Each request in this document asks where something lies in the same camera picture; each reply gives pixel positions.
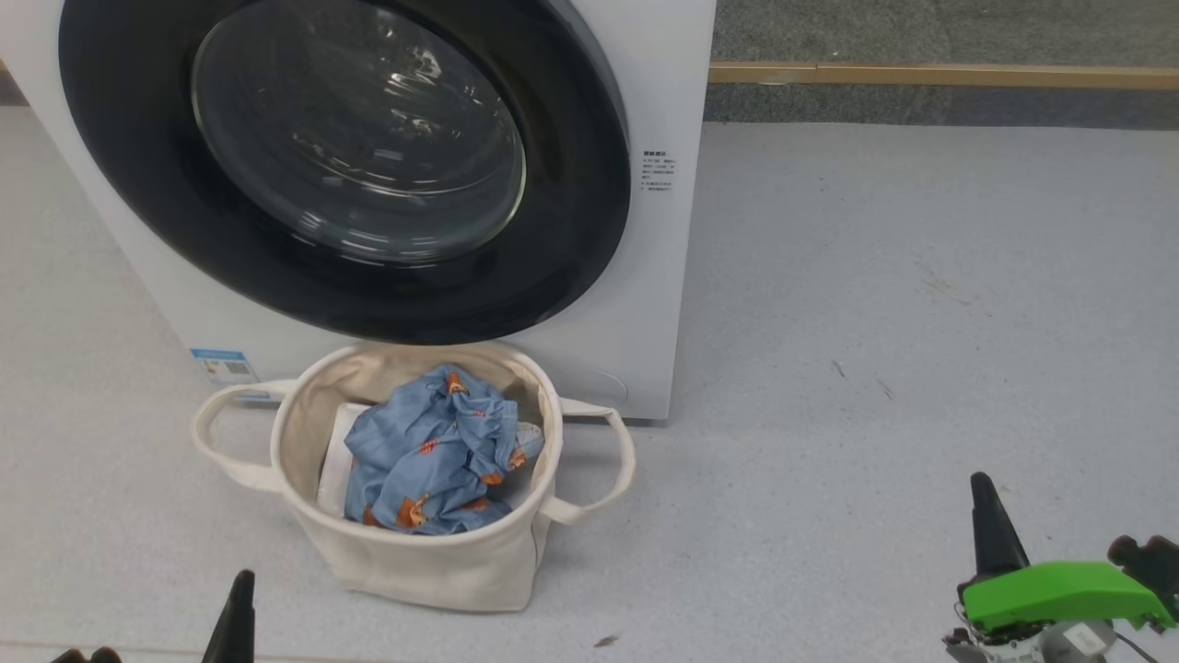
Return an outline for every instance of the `floor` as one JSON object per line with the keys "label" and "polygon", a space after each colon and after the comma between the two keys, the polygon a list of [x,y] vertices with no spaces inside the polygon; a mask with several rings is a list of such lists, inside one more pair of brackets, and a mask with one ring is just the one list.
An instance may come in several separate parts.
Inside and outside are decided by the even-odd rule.
{"label": "floor", "polygon": [[[706,125],[673,416],[500,616],[336,587],[192,449],[209,387],[27,109],[0,145],[5,661],[197,659],[249,566],[272,657],[942,663],[970,472],[1034,560],[1179,531],[1175,134]],[[261,453],[269,416],[219,432]],[[562,493],[600,494],[608,432],[568,438]]]}

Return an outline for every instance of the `brown trim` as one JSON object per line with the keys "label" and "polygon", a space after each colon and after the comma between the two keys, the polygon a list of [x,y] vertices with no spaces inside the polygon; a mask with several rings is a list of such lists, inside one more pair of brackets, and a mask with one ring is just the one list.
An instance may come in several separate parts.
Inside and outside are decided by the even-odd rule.
{"label": "brown trim", "polygon": [[712,63],[709,83],[762,85],[956,85],[1179,90],[1179,68],[1035,65],[863,65],[849,63]]}

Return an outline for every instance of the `blue clothing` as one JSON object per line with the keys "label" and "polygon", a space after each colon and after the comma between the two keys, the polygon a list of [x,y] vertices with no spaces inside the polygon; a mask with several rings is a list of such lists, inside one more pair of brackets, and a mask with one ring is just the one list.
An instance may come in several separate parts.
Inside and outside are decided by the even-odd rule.
{"label": "blue clothing", "polygon": [[454,534],[511,513],[487,497],[487,488],[536,458],[544,439],[518,435],[515,401],[443,365],[364,412],[344,444],[354,457],[345,518],[401,532]]}

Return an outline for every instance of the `beige fabric basket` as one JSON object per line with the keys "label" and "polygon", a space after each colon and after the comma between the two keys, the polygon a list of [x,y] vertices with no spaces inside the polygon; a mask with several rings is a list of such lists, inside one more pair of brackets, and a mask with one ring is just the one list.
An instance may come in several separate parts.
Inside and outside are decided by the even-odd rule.
{"label": "beige fabric basket", "polygon": [[[393,390],[440,363],[455,363],[519,401],[521,418],[542,422],[545,448],[525,501],[473,532],[423,537],[334,518],[316,505],[316,488],[335,422],[345,402],[382,402]],[[216,449],[210,426],[242,392],[282,396],[270,438],[270,466]],[[590,506],[554,494],[562,416],[605,418],[618,435],[621,470],[613,490]],[[237,483],[282,493],[299,525],[349,589],[407,603],[469,611],[522,610],[545,552],[552,521],[573,525],[619,499],[634,478],[634,441],[618,412],[561,399],[536,363],[501,343],[416,347],[362,343],[334,353],[298,380],[235,386],[213,394],[192,421],[192,440]]]}

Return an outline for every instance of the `front-loading washing machine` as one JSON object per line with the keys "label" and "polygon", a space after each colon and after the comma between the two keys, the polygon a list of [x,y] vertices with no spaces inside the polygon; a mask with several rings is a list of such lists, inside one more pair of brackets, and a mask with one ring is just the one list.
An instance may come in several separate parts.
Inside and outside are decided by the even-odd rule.
{"label": "front-loading washing machine", "polygon": [[0,0],[0,59],[215,383],[505,339],[668,414],[714,0]]}

